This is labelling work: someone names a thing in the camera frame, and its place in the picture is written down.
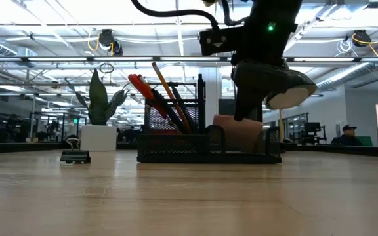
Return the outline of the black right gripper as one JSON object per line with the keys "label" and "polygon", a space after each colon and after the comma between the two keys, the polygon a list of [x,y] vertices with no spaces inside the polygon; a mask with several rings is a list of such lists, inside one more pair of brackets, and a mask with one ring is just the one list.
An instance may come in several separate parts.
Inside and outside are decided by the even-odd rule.
{"label": "black right gripper", "polygon": [[[199,33],[204,56],[233,53],[230,63],[236,68],[232,79],[241,92],[254,94],[251,109],[259,122],[263,122],[263,97],[256,93],[285,93],[289,89],[282,58],[288,37],[288,25],[240,26]],[[249,113],[250,99],[245,93],[237,93],[234,120],[242,121]]]}

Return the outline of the pink sticky note pad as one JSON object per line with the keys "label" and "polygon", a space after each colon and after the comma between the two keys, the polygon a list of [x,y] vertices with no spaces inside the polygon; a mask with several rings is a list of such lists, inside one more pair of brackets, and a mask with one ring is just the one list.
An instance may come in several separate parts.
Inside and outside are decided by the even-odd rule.
{"label": "pink sticky note pad", "polygon": [[250,119],[234,120],[230,115],[215,115],[213,125],[224,129],[228,149],[245,153],[264,151],[263,123]]}

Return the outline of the red-handled scissors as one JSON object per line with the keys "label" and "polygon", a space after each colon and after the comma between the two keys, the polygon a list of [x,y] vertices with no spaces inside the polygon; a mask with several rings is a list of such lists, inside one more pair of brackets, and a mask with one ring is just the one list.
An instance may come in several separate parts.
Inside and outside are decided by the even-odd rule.
{"label": "red-handled scissors", "polygon": [[143,95],[147,102],[150,102],[151,105],[159,112],[159,114],[166,120],[169,120],[168,113],[165,109],[165,104],[163,103],[163,98],[160,94],[152,89],[147,82],[144,82],[141,75],[130,74],[128,80],[131,84]]}

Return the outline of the black binder clip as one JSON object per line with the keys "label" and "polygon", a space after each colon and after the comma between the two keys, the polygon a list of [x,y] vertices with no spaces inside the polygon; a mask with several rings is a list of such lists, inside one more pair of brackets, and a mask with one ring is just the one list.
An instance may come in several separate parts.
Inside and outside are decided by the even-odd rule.
{"label": "black binder clip", "polygon": [[81,150],[79,138],[68,138],[66,139],[66,143],[70,145],[70,149],[62,151],[61,162],[66,164],[86,164],[91,162],[89,152]]}

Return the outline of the black mesh desk organizer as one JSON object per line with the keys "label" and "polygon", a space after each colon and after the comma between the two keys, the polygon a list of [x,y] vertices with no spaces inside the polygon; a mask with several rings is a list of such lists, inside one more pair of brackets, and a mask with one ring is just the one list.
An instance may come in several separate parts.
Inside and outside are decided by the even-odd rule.
{"label": "black mesh desk organizer", "polygon": [[174,100],[163,99],[169,120],[145,101],[144,131],[137,136],[137,161],[141,163],[227,163],[274,164],[281,163],[279,128],[262,132],[264,151],[245,153],[228,149],[224,129],[218,125],[205,127],[200,134],[198,99],[183,102],[192,116],[198,133],[188,132],[175,109]]}

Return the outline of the black background monitor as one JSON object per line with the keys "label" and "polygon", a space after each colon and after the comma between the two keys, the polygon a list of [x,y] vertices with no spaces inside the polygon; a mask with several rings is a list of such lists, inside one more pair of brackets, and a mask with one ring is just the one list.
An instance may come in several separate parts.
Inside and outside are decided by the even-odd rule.
{"label": "black background monitor", "polygon": [[235,99],[219,99],[219,115],[233,116],[235,112]]}

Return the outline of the black desk lamp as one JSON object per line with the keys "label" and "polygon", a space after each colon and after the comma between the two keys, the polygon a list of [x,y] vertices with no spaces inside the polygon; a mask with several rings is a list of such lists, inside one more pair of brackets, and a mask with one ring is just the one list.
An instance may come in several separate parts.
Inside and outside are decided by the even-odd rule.
{"label": "black desk lamp", "polygon": [[270,110],[299,106],[317,91],[318,86],[305,74],[281,68],[260,70],[259,85],[254,90],[253,107],[261,105]]}

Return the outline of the person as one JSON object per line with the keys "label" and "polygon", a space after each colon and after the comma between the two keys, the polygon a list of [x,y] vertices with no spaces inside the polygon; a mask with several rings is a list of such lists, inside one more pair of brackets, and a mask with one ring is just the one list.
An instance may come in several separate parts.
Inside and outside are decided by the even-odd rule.
{"label": "person", "polygon": [[357,127],[355,126],[345,125],[342,128],[343,134],[332,139],[331,144],[342,146],[362,146],[361,141],[359,141],[355,135],[356,129]]}

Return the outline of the green snake plant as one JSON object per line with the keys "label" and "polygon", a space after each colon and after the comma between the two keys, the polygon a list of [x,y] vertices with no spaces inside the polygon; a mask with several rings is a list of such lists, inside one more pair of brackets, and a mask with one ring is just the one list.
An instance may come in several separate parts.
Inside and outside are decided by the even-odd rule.
{"label": "green snake plant", "polygon": [[108,99],[106,87],[100,80],[98,70],[94,69],[89,82],[89,104],[86,103],[83,95],[78,93],[74,86],[65,79],[67,86],[75,93],[76,98],[88,111],[88,116],[92,125],[106,126],[108,120],[115,114],[118,106],[122,105],[128,91],[125,89],[117,91],[112,99]]}

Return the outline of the white plant pot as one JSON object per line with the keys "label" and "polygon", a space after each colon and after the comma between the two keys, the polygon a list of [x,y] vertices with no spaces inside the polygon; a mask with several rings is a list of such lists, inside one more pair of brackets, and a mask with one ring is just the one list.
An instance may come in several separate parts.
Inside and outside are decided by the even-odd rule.
{"label": "white plant pot", "polygon": [[80,148],[84,151],[115,151],[117,129],[106,125],[85,125],[80,140]]}

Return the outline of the black metal table frame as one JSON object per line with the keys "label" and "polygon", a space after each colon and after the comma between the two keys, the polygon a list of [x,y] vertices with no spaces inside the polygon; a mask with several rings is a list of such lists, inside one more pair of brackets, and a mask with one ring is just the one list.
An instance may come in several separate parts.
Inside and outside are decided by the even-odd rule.
{"label": "black metal table frame", "polygon": [[[38,142],[38,143],[0,143],[0,153],[47,151],[56,149],[70,149],[68,144],[62,142]],[[327,153],[342,153],[349,155],[365,155],[378,157],[378,147],[369,146],[339,146],[339,145],[285,145],[280,144],[282,151],[315,151]]]}

